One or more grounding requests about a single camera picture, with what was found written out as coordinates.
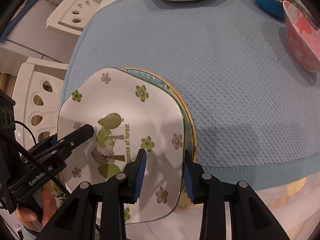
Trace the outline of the person's left hand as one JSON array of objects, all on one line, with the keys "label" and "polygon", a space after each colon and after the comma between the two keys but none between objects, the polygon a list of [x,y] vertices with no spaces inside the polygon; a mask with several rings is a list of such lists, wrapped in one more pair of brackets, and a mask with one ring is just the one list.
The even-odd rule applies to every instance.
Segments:
[{"label": "person's left hand", "polygon": [[28,229],[40,232],[57,210],[56,200],[48,183],[27,202],[17,206],[16,218]]}]

